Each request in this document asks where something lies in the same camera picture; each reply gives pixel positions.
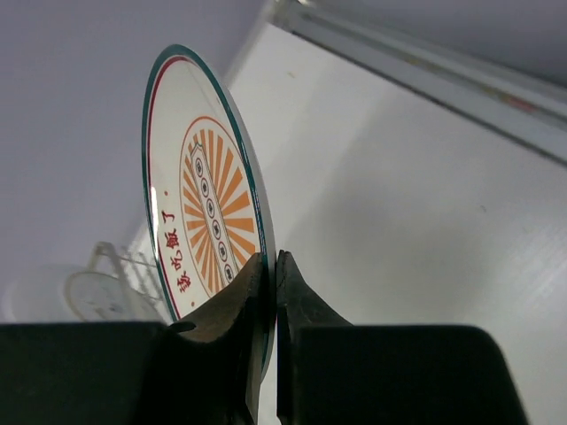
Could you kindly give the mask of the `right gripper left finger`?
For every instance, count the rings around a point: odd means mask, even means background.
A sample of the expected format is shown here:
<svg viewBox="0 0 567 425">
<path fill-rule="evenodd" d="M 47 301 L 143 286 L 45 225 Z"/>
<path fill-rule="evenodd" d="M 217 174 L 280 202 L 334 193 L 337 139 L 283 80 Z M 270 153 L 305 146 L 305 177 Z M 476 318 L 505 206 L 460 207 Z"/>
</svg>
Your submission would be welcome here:
<svg viewBox="0 0 567 425">
<path fill-rule="evenodd" d="M 4 424 L 253 424 L 264 354 L 265 278 L 253 256 L 182 319 L 81 321 L 63 297 L 81 267 L 43 266 L 3 304 Z"/>
</svg>

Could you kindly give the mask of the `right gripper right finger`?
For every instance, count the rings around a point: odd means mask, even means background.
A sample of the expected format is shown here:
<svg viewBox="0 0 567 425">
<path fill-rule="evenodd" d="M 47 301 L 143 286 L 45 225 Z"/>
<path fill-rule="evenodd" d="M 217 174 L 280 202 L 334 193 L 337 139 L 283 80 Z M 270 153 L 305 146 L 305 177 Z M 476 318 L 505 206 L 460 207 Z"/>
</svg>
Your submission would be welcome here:
<svg viewBox="0 0 567 425">
<path fill-rule="evenodd" d="M 284 424 L 525 424 L 498 344 L 463 325 L 353 325 L 276 262 L 277 415 Z"/>
</svg>

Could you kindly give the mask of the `white plate orange sunburst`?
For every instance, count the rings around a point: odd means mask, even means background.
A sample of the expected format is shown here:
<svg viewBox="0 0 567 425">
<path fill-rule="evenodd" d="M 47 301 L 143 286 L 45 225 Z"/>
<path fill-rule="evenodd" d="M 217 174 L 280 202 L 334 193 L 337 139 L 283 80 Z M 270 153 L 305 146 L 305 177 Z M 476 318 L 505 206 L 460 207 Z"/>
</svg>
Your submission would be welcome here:
<svg viewBox="0 0 567 425">
<path fill-rule="evenodd" d="M 151 68 L 142 170 L 152 254 L 173 319 L 228 287 L 255 253 L 274 269 L 274 227 L 249 132 L 227 86 L 181 44 Z"/>
</svg>

